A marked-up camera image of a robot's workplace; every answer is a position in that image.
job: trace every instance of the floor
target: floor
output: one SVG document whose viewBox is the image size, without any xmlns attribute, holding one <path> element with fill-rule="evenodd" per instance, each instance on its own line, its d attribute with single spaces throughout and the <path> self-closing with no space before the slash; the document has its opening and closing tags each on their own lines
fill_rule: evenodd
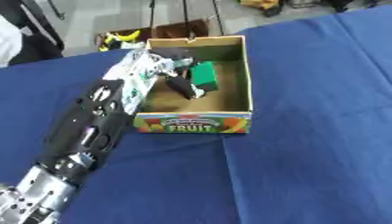
<svg viewBox="0 0 392 224">
<path fill-rule="evenodd" d="M 66 44 L 65 55 L 96 52 L 95 34 L 99 32 L 132 29 L 150 23 L 150 0 L 53 0 L 65 20 L 57 19 L 46 0 L 37 0 Z M 279 16 L 266 18 L 257 9 L 242 6 L 237 0 L 217 0 L 226 34 L 236 33 L 249 27 L 268 25 L 298 18 L 312 18 L 333 13 L 330 7 L 292 9 L 285 6 Z M 352 3 L 352 9 L 361 2 Z M 188 0 L 189 16 L 211 18 L 212 35 L 219 35 L 212 0 Z M 184 21 L 181 0 L 157 0 L 156 25 Z"/>
</svg>

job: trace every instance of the fruit box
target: fruit box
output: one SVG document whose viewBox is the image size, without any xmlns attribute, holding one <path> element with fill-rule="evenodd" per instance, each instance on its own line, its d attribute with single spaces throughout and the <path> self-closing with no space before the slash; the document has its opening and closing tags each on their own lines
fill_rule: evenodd
<svg viewBox="0 0 392 224">
<path fill-rule="evenodd" d="M 212 61 L 219 90 L 189 101 L 160 78 L 134 120 L 140 132 L 249 133 L 253 103 L 245 37 L 150 39 L 149 46 L 182 48 L 196 60 Z"/>
</svg>

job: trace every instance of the fruit label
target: fruit label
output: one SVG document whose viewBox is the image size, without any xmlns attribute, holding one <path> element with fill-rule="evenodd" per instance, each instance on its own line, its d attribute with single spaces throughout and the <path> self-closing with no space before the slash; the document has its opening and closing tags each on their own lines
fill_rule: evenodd
<svg viewBox="0 0 392 224">
<path fill-rule="evenodd" d="M 157 118 L 137 116 L 134 125 L 143 133 L 248 133 L 249 117 L 198 115 L 161 115 Z"/>
<path fill-rule="evenodd" d="M 211 119 L 168 119 L 161 124 L 168 133 L 216 133 L 221 125 Z"/>
</svg>

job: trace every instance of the green cube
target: green cube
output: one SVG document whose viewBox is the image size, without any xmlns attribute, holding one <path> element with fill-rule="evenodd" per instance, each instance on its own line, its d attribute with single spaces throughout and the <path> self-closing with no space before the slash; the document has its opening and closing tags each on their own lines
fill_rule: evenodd
<svg viewBox="0 0 392 224">
<path fill-rule="evenodd" d="M 192 84 L 206 91 L 218 90 L 214 63 L 211 61 L 203 62 L 191 68 Z"/>
</svg>

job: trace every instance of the blue cloth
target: blue cloth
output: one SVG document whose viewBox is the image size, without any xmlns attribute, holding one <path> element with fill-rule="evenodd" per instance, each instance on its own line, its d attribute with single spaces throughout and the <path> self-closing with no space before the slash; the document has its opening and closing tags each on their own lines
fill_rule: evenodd
<svg viewBox="0 0 392 224">
<path fill-rule="evenodd" d="M 63 223 L 392 223 L 392 7 L 273 24 L 248 41 L 250 135 L 130 131 Z M 0 179 L 125 52 L 0 70 Z"/>
</svg>

